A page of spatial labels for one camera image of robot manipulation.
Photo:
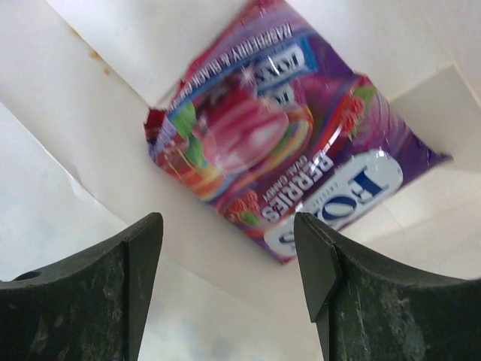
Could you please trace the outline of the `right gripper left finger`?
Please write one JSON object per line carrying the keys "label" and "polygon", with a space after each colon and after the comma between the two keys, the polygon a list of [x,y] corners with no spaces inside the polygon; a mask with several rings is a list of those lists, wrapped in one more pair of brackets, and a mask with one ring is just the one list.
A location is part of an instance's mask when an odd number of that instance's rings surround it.
{"label": "right gripper left finger", "polygon": [[162,248],[151,213],[58,262],[1,283],[3,360],[137,360]]}

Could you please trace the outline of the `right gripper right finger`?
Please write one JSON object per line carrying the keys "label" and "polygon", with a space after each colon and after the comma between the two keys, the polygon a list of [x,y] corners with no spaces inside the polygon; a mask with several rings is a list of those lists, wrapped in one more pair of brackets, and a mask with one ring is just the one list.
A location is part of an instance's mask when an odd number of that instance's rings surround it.
{"label": "right gripper right finger", "polygon": [[326,360],[478,360],[480,282],[427,272],[295,215],[307,310]]}

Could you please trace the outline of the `blue checkered paper bag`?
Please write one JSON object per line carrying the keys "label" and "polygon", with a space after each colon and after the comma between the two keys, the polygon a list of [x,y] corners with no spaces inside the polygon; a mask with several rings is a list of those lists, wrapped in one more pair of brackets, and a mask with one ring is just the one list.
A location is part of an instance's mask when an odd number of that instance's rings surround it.
{"label": "blue checkered paper bag", "polygon": [[[480,103],[455,65],[394,107],[453,162],[357,223],[401,262],[480,275]],[[147,105],[45,1],[1,3],[1,277],[164,217],[142,360],[319,360],[298,265],[280,265],[150,161]]]}

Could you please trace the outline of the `purple berries snack pack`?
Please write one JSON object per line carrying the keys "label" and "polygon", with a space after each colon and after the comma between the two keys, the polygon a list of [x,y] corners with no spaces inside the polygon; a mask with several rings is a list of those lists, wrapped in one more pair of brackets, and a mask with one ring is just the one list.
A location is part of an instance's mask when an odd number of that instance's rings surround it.
{"label": "purple berries snack pack", "polygon": [[144,130],[158,167],[280,263],[296,213],[342,229],[449,159],[285,1],[248,2]]}

